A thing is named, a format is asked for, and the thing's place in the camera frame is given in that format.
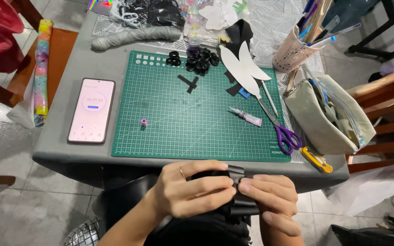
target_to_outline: glue tube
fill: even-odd
[[[262,124],[262,119],[256,118],[255,116],[246,113],[244,111],[241,111],[239,109],[234,109],[233,107],[229,107],[230,109],[235,112],[235,114],[238,114],[239,117],[243,118],[245,121],[252,123],[255,126],[261,126]]]

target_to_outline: smartphone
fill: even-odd
[[[84,78],[68,142],[104,143],[115,81]]]

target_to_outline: grid lines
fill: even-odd
[[[211,66],[204,77],[198,76],[197,88],[189,94],[189,86],[177,76],[192,81],[195,74],[186,71],[185,58],[176,67],[162,61],[167,57],[130,52],[112,156],[291,161],[291,156],[280,152],[273,124],[259,102],[253,96],[245,99],[226,92],[233,84],[224,75],[227,69],[222,63]],[[266,85],[280,115],[277,120],[284,124],[275,72],[262,70],[272,78]],[[263,88],[260,93],[269,107]],[[262,126],[238,118],[229,106],[261,118]],[[143,118],[148,123],[145,128],[141,127]]]

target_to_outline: pink pen holder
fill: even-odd
[[[273,66],[283,73],[291,73],[302,65],[306,59],[314,55],[320,48],[310,48],[303,45],[298,39],[299,27],[294,25],[281,47],[273,56]]]

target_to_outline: hand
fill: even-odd
[[[235,195],[233,180],[227,176],[207,176],[187,182],[185,177],[207,170],[225,171],[227,167],[215,160],[168,164],[162,168],[156,185],[146,196],[152,198],[153,207],[162,216],[187,218],[214,210]]]
[[[243,178],[238,190],[258,202],[262,219],[272,228],[288,236],[300,236],[300,228],[291,217],[297,214],[297,193],[293,182],[285,176],[255,175]]]

